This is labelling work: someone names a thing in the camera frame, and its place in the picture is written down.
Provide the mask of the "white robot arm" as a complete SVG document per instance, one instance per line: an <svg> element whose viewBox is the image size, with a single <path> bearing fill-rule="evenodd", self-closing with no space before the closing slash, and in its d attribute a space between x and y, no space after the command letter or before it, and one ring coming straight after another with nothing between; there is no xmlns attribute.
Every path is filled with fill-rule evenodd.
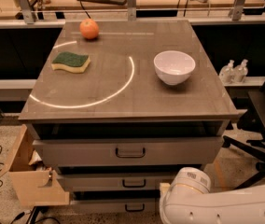
<svg viewBox="0 0 265 224"><path fill-rule="evenodd" d="M265 224L265 185L210 191L209 176L196 168L181 169L160 184L163 224Z"/></svg>

